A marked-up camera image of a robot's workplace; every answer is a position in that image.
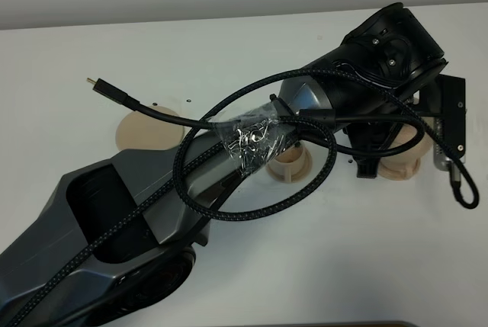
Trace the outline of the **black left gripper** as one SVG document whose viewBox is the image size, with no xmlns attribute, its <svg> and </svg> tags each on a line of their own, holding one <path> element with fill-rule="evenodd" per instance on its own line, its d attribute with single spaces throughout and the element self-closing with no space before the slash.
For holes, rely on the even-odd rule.
<svg viewBox="0 0 488 327">
<path fill-rule="evenodd" d="M 462 78 L 439 75 L 435 81 L 419 90 L 419 96 L 411 97 L 408 102 L 413 110 L 452 148 L 457 158 L 464 158 L 466 149 L 466 81 Z M 352 123 L 345 132 L 353 149 L 365 152 L 393 149 L 407 143 L 416 129 L 405 123 Z M 393 156 L 383 158 L 365 158 L 356 155 L 359 178 L 376 178 L 381 159 L 392 162 L 413 162 L 421 159 L 429 150 L 433 151 L 435 167 L 449 172 L 452 178 L 459 178 L 459 169 L 447 157 L 440 145 L 435 144 L 429 135 L 413 148 Z"/>
</svg>

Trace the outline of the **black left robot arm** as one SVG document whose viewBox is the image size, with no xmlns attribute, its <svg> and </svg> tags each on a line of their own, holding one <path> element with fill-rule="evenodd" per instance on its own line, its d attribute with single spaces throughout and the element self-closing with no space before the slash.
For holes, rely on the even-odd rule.
<svg viewBox="0 0 488 327">
<path fill-rule="evenodd" d="M 358 177 L 429 136 L 457 201 L 469 178 L 466 82 L 443 74 L 444 53 L 401 3 L 382 8 L 302 69 L 231 94 L 200 120 L 142 105 L 99 79 L 93 89 L 160 123 L 189 128 L 167 150 L 126 149 L 65 174 L 34 223 L 1 255 L 3 326 L 100 326 L 156 304 L 194 267 L 211 220 L 249 221 L 312 194 L 339 153 Z M 303 141 L 328 149 L 302 190 L 262 209 L 222 211 L 252 173 Z"/>
</svg>

